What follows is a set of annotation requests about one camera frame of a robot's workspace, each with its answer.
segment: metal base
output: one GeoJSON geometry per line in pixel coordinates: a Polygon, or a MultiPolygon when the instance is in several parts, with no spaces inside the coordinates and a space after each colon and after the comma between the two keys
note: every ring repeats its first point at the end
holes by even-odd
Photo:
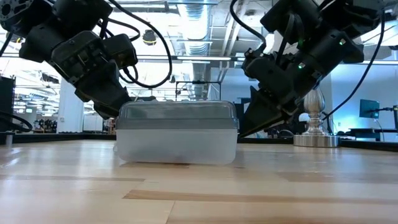
{"type": "Polygon", "coordinates": [[[338,147],[338,136],[295,135],[294,145],[303,147],[338,147]]]}

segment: wooden table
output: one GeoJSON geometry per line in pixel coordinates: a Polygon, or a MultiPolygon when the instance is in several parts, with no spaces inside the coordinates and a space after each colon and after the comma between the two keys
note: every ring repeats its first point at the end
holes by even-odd
{"type": "Polygon", "coordinates": [[[113,141],[1,147],[0,223],[398,223],[398,154],[239,145],[228,166],[133,164],[113,141]]]}

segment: container lid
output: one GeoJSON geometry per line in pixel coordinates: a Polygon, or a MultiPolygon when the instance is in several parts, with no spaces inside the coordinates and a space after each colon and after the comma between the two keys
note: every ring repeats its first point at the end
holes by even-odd
{"type": "Polygon", "coordinates": [[[236,110],[227,101],[129,102],[122,106],[116,129],[238,128],[236,110]]]}
{"type": "Polygon", "coordinates": [[[235,106],[228,101],[128,102],[120,110],[128,119],[216,119],[236,118],[235,106]]]}

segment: ceiling duct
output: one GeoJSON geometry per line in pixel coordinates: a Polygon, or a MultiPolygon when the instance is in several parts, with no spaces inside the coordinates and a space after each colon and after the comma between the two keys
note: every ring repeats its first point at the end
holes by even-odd
{"type": "MultiPolygon", "coordinates": [[[[187,55],[207,56],[210,45],[208,42],[210,26],[210,7],[201,4],[179,4],[178,10],[185,23],[183,36],[187,55]]],[[[205,63],[192,63],[193,80],[210,81],[210,67],[205,63]]],[[[208,85],[193,85],[196,99],[207,97],[208,85]]]]}

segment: computer monitor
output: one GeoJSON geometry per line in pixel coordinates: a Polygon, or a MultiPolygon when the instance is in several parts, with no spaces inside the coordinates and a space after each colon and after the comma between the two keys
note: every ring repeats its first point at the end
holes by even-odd
{"type": "Polygon", "coordinates": [[[379,118],[379,112],[374,111],[380,108],[380,103],[374,100],[361,100],[359,106],[359,117],[360,118],[379,118]]]}

